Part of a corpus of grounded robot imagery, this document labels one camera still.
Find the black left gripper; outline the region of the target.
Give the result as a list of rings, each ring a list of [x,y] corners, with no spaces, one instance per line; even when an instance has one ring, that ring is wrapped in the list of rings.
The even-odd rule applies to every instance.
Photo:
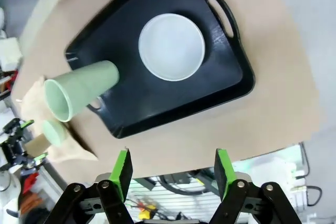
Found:
[[[1,168],[22,165],[23,169],[38,169],[46,161],[48,153],[33,157],[24,147],[24,129],[33,123],[34,120],[12,119],[12,129],[2,131],[1,135],[6,135],[7,139],[1,143]]]

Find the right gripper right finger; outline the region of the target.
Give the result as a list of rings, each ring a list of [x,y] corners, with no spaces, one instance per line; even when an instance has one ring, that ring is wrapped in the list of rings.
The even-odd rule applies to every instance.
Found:
[[[236,223],[242,212],[251,214],[257,223],[301,223],[279,184],[257,187],[238,178],[225,149],[216,150],[214,173],[221,203],[210,223]]]

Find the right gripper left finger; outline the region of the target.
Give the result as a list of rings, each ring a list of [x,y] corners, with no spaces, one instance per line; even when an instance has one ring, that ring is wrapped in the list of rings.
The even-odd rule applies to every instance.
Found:
[[[133,174],[130,151],[121,150],[107,179],[85,187],[67,186],[52,209],[52,223],[90,223],[96,214],[106,214],[109,223],[134,223],[124,202]]]

